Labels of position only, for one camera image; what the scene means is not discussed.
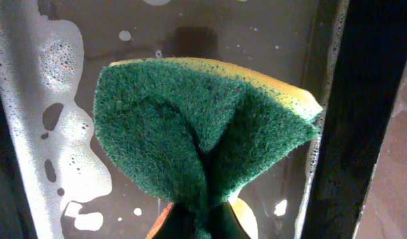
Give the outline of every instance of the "green scouring pad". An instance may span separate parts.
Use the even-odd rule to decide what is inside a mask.
[[[94,101],[109,158],[146,193],[198,215],[199,233],[211,209],[317,135],[320,111],[305,90],[199,58],[112,63]]]

